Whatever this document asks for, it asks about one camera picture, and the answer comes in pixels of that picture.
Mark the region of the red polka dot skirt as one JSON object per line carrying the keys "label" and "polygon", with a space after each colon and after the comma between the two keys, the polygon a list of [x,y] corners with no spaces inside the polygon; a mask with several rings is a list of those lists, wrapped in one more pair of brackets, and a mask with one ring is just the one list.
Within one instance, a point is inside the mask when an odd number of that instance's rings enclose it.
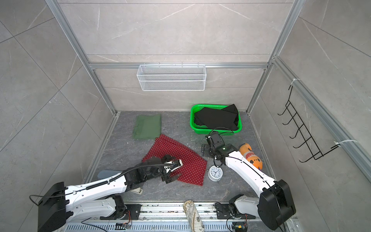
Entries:
{"label": "red polka dot skirt", "polygon": [[193,150],[164,134],[155,139],[155,143],[142,161],[144,162],[152,157],[162,159],[166,155],[175,157],[183,163],[181,168],[172,173],[172,177],[180,175],[178,180],[181,182],[198,186],[203,185],[207,161]]}

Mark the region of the green skirt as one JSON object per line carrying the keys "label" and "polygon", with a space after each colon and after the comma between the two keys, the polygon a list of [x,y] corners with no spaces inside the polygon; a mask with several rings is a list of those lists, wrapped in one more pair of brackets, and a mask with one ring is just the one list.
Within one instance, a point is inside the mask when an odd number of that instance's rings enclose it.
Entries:
{"label": "green skirt", "polygon": [[161,114],[154,116],[139,115],[136,118],[133,139],[149,140],[160,137],[161,135]]}

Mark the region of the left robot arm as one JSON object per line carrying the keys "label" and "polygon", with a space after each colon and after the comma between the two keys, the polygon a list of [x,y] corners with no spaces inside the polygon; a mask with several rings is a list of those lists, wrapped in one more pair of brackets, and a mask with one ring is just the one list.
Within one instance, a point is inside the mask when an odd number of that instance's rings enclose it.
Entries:
{"label": "left robot arm", "polygon": [[98,181],[66,186],[64,182],[54,184],[46,194],[39,195],[39,232],[53,232],[67,222],[78,218],[119,219],[126,211],[121,194],[128,191],[141,192],[148,180],[160,177],[171,183],[180,176],[172,174],[183,167],[176,157],[152,157],[134,167]]}

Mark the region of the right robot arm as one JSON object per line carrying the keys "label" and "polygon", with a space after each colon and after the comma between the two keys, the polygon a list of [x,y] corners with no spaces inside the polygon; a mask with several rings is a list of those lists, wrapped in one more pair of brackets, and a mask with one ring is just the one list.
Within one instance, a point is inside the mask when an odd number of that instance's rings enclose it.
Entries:
{"label": "right robot arm", "polygon": [[275,180],[249,162],[233,145],[225,144],[217,131],[205,136],[208,150],[214,161],[235,171],[254,190],[257,198],[239,194],[229,201],[230,218],[255,216],[271,230],[286,230],[285,222],[296,214],[296,208],[288,183]]}

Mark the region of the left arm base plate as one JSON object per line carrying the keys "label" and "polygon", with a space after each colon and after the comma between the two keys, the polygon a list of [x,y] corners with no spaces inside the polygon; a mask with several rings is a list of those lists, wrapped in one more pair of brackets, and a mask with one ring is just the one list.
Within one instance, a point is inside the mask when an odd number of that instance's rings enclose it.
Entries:
{"label": "left arm base plate", "polygon": [[115,211],[108,217],[100,217],[100,220],[138,220],[142,205],[116,206]]}

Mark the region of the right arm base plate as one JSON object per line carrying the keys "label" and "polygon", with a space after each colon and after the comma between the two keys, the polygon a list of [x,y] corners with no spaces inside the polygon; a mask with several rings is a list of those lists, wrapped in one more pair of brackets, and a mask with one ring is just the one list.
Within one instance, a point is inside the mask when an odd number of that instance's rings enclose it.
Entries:
{"label": "right arm base plate", "polygon": [[229,217],[234,219],[256,219],[253,215],[239,213],[234,204],[222,204],[217,202],[214,204],[214,207],[218,219],[228,219]]}

